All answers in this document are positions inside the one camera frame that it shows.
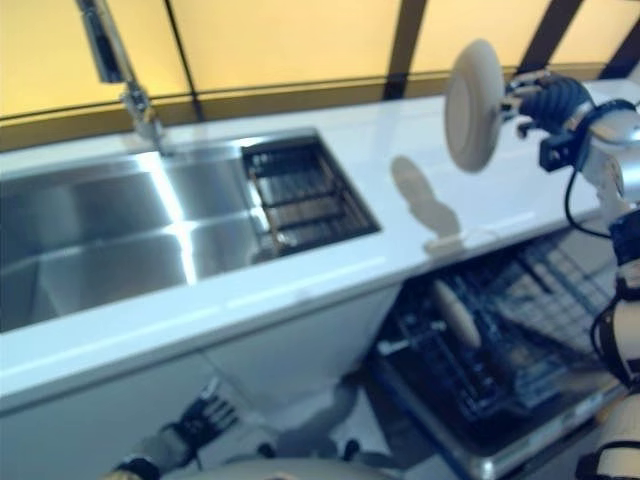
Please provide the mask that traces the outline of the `robot right hand dark glove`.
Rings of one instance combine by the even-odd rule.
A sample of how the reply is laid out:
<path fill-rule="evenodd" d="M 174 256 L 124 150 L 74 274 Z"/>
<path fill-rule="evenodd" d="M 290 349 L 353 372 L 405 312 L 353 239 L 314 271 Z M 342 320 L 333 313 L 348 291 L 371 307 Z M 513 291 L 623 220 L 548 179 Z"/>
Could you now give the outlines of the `robot right hand dark glove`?
<path fill-rule="evenodd" d="M 590 93 L 580 81 L 546 69 L 514 76 L 500 101 L 504 122 L 516 116 L 528 118 L 516 127 L 521 139 L 532 130 L 552 135 L 574 131 L 594 108 Z"/>

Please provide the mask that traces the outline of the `robot left hand dark glove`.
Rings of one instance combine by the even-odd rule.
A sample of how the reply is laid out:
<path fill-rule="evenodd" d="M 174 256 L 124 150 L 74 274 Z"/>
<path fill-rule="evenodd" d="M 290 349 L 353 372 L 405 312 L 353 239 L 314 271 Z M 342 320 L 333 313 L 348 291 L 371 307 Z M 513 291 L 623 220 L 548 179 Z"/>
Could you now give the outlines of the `robot left hand dark glove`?
<path fill-rule="evenodd" d="M 235 407 L 219 393 L 219 383 L 212 381 L 184 410 L 176 430 L 191 451 L 198 452 L 239 421 Z"/>

